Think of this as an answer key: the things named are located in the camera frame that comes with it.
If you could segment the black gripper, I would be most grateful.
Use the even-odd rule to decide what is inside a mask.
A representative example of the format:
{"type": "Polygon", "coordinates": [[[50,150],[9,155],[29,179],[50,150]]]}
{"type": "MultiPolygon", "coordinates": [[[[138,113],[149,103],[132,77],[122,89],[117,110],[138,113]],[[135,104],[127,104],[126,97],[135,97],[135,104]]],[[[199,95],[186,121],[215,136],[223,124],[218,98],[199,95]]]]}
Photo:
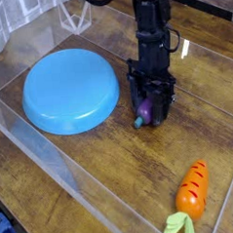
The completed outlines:
{"type": "Polygon", "coordinates": [[[160,126],[168,117],[173,102],[175,78],[170,73],[171,35],[168,30],[149,33],[137,32],[138,60],[129,59],[128,81],[131,85],[131,101],[134,113],[147,98],[153,102],[152,124],[160,126]]]}

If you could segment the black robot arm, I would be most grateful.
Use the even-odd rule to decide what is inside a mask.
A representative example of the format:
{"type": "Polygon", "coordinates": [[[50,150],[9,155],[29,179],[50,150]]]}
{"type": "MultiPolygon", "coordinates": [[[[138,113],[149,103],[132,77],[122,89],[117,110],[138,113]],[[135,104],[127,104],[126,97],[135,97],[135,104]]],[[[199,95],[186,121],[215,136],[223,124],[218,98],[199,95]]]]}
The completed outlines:
{"type": "Polygon", "coordinates": [[[170,55],[180,34],[169,25],[169,0],[132,0],[137,22],[138,60],[128,59],[127,79],[135,111],[135,127],[161,125],[175,102],[175,78],[170,73],[170,55]]]}

